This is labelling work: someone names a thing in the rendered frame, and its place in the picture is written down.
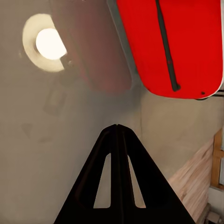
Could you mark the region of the radio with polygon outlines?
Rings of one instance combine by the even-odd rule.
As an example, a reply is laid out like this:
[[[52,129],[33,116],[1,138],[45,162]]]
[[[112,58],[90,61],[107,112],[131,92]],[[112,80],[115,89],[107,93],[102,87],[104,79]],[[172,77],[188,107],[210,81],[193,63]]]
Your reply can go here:
[[[116,0],[144,86],[168,98],[224,97],[224,0]]]

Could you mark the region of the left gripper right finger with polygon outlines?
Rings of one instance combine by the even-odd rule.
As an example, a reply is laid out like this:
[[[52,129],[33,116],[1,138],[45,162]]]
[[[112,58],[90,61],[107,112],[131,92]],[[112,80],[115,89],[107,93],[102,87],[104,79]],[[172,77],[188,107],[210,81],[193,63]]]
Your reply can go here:
[[[117,124],[125,224],[195,224],[134,131]],[[146,208],[135,205],[130,157]]]

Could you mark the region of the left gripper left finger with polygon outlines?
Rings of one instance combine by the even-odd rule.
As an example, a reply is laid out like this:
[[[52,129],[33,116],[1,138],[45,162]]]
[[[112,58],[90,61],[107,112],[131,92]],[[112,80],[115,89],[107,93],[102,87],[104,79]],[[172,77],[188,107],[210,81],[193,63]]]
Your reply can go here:
[[[94,208],[106,156],[111,153],[111,206]],[[117,125],[102,130],[54,224],[125,224]]]

